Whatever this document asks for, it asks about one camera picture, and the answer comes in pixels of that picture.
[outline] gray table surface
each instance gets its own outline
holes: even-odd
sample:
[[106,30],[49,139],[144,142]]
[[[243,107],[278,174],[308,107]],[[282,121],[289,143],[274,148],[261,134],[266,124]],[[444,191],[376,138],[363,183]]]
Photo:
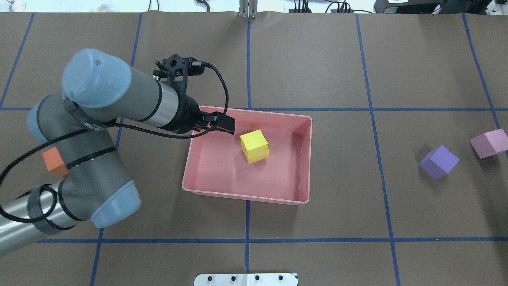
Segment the gray table surface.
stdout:
[[[193,56],[219,68],[231,107],[313,118],[310,202],[297,207],[187,193],[189,141],[111,130],[141,209],[0,258],[0,284],[192,285],[198,273],[284,271],[300,285],[507,285],[508,159],[479,160],[469,144],[508,128],[507,25],[460,14],[0,15],[1,166],[37,145],[28,111],[87,47],[148,74],[156,60]],[[187,94],[224,102],[210,72]],[[440,145],[461,161],[434,180],[418,162]],[[34,155],[0,202],[57,180]]]

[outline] robotic arm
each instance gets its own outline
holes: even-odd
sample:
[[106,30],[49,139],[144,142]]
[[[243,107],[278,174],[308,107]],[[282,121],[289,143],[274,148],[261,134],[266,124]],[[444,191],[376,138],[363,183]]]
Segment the robotic arm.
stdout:
[[[27,118],[31,134],[43,145],[18,158],[0,175],[45,146],[55,145],[69,171],[52,185],[36,187],[0,208],[0,255],[73,228],[90,219],[97,227],[115,224],[136,212],[141,201],[106,128],[132,128],[169,138],[193,138],[218,130],[234,134],[235,120],[226,115],[228,91],[211,64],[173,55],[156,62],[153,76],[95,49],[75,54],[62,76],[62,91],[39,102]],[[221,80],[224,113],[199,110],[185,94],[187,77],[205,68]],[[155,126],[169,135],[116,123],[118,117]]]

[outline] yellow cube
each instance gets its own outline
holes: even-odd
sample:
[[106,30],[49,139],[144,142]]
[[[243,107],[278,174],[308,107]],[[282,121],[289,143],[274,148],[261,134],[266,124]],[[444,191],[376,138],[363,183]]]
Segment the yellow cube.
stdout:
[[242,150],[249,164],[268,158],[268,142],[261,130],[240,136]]

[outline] purple cube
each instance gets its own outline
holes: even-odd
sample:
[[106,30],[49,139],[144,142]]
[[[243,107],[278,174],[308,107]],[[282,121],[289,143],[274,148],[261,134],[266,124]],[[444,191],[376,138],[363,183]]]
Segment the purple cube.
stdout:
[[422,167],[434,179],[441,178],[447,175],[457,165],[459,158],[453,155],[450,150],[446,149],[443,145],[430,151],[425,158],[420,162],[419,166]]
[[508,136],[502,128],[483,133],[470,141],[480,159],[508,150]]

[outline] orange cube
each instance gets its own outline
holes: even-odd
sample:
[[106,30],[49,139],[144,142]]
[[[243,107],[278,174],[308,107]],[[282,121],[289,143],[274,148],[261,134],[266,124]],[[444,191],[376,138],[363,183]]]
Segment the orange cube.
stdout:
[[42,153],[42,157],[44,157],[44,161],[46,162],[46,167],[50,173],[53,173],[58,176],[65,177],[69,174],[65,164],[60,157],[60,153],[53,147],[48,151]]

